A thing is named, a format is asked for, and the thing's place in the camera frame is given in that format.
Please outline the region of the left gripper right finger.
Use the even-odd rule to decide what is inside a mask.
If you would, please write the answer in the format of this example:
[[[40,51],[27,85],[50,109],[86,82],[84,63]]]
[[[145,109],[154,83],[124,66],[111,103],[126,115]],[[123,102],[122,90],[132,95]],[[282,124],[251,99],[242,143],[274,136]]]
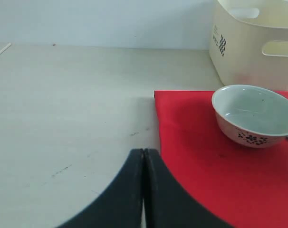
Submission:
[[[231,228],[191,197],[156,149],[145,149],[143,197],[148,228]]]

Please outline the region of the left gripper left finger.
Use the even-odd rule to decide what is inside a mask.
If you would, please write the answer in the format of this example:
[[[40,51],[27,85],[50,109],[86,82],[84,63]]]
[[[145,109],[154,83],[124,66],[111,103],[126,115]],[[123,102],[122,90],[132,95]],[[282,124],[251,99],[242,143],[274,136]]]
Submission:
[[[108,187],[61,228],[139,228],[142,222],[144,151],[130,151]]]

